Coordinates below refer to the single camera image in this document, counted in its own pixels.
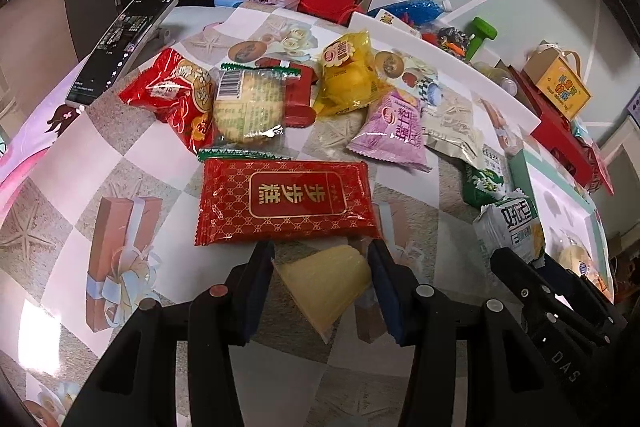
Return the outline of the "red round-logo snack bag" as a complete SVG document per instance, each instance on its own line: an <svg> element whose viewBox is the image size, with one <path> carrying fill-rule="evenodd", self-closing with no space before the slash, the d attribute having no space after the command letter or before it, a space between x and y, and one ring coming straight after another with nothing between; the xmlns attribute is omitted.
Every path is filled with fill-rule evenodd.
<svg viewBox="0 0 640 427"><path fill-rule="evenodd" d="M119 98L129 106L152 112L196 154L213 142L216 87L214 74L174 49L166 49L119 93Z"/></svg>

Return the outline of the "pale yellow snack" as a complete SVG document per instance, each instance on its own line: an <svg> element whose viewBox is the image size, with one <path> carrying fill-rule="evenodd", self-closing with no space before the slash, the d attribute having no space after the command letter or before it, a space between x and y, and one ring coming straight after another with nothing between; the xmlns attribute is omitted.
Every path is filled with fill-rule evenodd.
<svg viewBox="0 0 640 427"><path fill-rule="evenodd" d="M371 269L360 251L335 246L288 263L273 262L306 320L328 343L334 323L371 285Z"/></svg>

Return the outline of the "green dumbbell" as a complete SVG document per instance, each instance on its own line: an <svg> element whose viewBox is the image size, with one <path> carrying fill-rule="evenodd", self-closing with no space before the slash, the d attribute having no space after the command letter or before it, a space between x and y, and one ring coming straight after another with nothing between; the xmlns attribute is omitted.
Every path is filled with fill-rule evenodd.
<svg viewBox="0 0 640 427"><path fill-rule="evenodd" d="M465 60L472 60L477 51L486 40L495 40L498 36L498 30L481 17L474 17L469 24L471 35L468 48L465 53Z"/></svg>

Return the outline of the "yellow handled gift box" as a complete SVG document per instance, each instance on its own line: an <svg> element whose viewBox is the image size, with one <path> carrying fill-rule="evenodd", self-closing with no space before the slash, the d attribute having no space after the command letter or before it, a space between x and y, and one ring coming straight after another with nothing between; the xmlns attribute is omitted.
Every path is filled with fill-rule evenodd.
<svg viewBox="0 0 640 427"><path fill-rule="evenodd" d="M591 93L582 81L580 55L557 43L541 41L529 53L524 72L567 120L578 116L591 100Z"/></svg>

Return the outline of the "small dark red packet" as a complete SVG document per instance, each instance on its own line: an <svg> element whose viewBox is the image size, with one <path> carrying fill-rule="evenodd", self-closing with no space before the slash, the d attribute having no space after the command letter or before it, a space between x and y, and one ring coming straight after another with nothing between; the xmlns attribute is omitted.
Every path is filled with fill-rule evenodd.
<svg viewBox="0 0 640 427"><path fill-rule="evenodd" d="M311 87L318 80L314 70L297 62L278 60L273 57L258 58L259 67L291 67L298 70L298 76L286 82L284 121L288 128L307 128L316 120L316 112L311 107Z"/></svg>

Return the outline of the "cream printed snack bag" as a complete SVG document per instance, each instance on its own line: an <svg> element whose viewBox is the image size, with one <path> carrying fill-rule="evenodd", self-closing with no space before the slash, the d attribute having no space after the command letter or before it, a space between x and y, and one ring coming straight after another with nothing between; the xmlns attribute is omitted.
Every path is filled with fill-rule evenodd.
<svg viewBox="0 0 640 427"><path fill-rule="evenodd" d="M443 84L430 83L425 91L421 124L426 147L475 169L485 167L484 135L475 127L468 98Z"/></svg>

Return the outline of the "smartphone on stand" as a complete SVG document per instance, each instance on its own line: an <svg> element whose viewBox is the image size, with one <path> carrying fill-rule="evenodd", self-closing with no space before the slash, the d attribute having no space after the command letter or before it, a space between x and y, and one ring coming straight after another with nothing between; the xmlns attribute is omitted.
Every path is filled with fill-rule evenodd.
<svg viewBox="0 0 640 427"><path fill-rule="evenodd" d="M82 66L65 102L91 105L126 74L179 0L131 0L108 26Z"/></svg>

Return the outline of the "blue bead bottle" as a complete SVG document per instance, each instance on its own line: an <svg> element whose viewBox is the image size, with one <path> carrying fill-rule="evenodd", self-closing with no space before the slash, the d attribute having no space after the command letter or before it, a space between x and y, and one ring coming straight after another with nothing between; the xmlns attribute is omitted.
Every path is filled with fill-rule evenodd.
<svg viewBox="0 0 640 427"><path fill-rule="evenodd" d="M452 5L449 0L406 0L370 10L368 15L376 17L381 10L385 10L398 18L412 20L413 23L423 24L436 20L437 17L444 13L450 13Z"/></svg>

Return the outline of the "clear plastic bottle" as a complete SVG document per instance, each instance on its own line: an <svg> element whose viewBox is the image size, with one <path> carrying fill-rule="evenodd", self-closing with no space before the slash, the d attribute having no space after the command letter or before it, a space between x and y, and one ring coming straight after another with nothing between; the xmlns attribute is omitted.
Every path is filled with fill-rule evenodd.
<svg viewBox="0 0 640 427"><path fill-rule="evenodd" d="M507 70L490 66L484 62L473 63L472 66L511 96L518 94L518 84Z"/></svg>

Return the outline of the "white foam board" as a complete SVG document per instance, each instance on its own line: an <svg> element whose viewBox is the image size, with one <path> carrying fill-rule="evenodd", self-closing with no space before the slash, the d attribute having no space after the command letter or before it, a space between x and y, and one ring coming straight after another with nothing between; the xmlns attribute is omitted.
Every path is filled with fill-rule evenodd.
<svg viewBox="0 0 640 427"><path fill-rule="evenodd" d="M439 75L456 80L461 86L494 104L504 116L510 117L526 132L532 133L540 124L540 119L533 112L498 84L437 46L361 13L352 14L348 28L350 31L367 30L373 40L420 58L436 68Z"/></svg>

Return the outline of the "large red cake packet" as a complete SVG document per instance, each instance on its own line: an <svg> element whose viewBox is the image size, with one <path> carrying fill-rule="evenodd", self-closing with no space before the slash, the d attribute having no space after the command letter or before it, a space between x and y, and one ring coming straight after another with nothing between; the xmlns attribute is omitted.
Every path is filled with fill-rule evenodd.
<svg viewBox="0 0 640 427"><path fill-rule="evenodd" d="M204 162L196 246L333 236L381 236L365 162Z"/></svg>

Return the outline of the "pink bread packet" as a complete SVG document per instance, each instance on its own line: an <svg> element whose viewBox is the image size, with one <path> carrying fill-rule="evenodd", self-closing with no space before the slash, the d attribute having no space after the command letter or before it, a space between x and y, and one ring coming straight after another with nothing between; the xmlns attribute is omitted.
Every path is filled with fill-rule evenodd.
<svg viewBox="0 0 640 427"><path fill-rule="evenodd" d="M420 101L393 88L372 104L347 150L370 159L428 171Z"/></svg>

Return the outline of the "green white biscuit packet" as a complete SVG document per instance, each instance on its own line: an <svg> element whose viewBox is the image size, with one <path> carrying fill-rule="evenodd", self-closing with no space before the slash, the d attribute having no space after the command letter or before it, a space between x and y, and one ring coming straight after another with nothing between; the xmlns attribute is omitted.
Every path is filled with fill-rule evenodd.
<svg viewBox="0 0 640 427"><path fill-rule="evenodd" d="M462 198L476 209L498 202L514 189L506 156L483 146L484 169L464 165Z"/></svg>

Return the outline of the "red box with cutout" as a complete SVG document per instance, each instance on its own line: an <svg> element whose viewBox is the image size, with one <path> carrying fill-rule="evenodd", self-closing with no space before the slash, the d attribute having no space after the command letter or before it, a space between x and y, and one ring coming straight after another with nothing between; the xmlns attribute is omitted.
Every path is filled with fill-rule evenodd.
<svg viewBox="0 0 640 427"><path fill-rule="evenodd" d="M518 91L523 93L525 105L540 119L540 124L532 131L533 137L589 193L604 187L608 194L614 195L608 168L599 157L597 145L587 145L576 138L570 122L544 97L525 72L518 72L513 66L509 66L508 71L518 85Z"/></svg>

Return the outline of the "clear round biscuit packet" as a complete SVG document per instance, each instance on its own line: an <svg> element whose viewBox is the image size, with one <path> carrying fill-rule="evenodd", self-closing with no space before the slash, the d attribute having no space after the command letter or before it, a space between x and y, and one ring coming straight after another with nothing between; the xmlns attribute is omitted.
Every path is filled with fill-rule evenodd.
<svg viewBox="0 0 640 427"><path fill-rule="evenodd" d="M291 67L220 66L212 106L212 143L198 160L282 159L286 88L300 80Z"/></svg>

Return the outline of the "teal rimmed white tray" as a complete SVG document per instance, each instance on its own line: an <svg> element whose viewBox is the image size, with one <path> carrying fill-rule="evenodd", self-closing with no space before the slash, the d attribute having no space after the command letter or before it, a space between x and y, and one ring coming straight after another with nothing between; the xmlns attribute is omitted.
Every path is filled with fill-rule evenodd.
<svg viewBox="0 0 640 427"><path fill-rule="evenodd" d="M563 268L587 277L599 291L614 299L608 264L608 242L600 213L590 195L562 167L530 150L509 160L514 184L536 207L544 232L544 251Z"/></svg>

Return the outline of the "colourful toy pile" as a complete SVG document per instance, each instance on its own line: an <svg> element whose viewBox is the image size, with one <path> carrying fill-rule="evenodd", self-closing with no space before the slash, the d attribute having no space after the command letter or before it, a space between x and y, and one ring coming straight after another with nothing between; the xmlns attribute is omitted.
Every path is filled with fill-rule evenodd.
<svg viewBox="0 0 640 427"><path fill-rule="evenodd" d="M442 26L442 24L436 22L418 25L408 14L404 14L400 19L416 31L424 41L460 58L460 60L465 59L466 51L469 49L470 37L464 31L454 26Z"/></svg>

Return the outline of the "yellow bread packet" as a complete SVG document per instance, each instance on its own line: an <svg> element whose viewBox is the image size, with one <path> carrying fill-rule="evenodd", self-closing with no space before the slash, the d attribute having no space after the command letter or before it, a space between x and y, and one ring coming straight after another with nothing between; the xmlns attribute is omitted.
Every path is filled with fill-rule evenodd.
<svg viewBox="0 0 640 427"><path fill-rule="evenodd" d="M312 106L320 118L365 108L392 90L378 77L367 30L349 32L326 46L320 65L318 95Z"/></svg>

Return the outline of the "patterned tablecloth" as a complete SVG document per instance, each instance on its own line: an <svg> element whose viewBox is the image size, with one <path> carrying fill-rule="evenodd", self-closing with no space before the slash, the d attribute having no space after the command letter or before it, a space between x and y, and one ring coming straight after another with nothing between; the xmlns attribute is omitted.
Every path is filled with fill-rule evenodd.
<svg viewBox="0 0 640 427"><path fill-rule="evenodd" d="M318 58L347 31L325 20L276 9L241 9L219 30L224 10L179 8L169 23L185 23L184 43L174 48L211 69L228 62L241 38L267 39L268 50L298 40L303 58ZM70 71L37 112L43 144L52 143L24 179L1 219L1 367L23 399L62 421L77 387L115 339L138 301L155 297L166 306L191 301L206 286L222 283L246 262L253 243L194 246L204 165L174 130L146 109L119 100L131 79L86 113L54 113L82 64ZM509 135L516 148L551 154L476 93L440 75L440 84L471 100L474 124L486 145ZM478 211L462 199L462 167L431 150L431 170L406 170L372 162L346 150L367 112L322 118L307 128L288 128L283 154L306 160L369 161L374 205L412 269L435 281L449 297L481 303L495 291L520 318L515 297L487 277L471 225ZM271 279L257 334L231 358L247 426L397 425L413 348L398 347L381 333L372 309L349 306L328 343L299 312L278 274Z"/></svg>

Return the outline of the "white green small snack packet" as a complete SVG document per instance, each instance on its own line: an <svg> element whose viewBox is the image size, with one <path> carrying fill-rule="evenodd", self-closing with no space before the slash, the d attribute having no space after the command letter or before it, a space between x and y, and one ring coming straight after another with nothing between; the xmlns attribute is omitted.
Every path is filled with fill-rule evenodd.
<svg viewBox="0 0 640 427"><path fill-rule="evenodd" d="M526 263L544 253L544 230L537 210L519 188L480 208L473 228L485 265L489 265L492 254L499 248L510 248Z"/></svg>

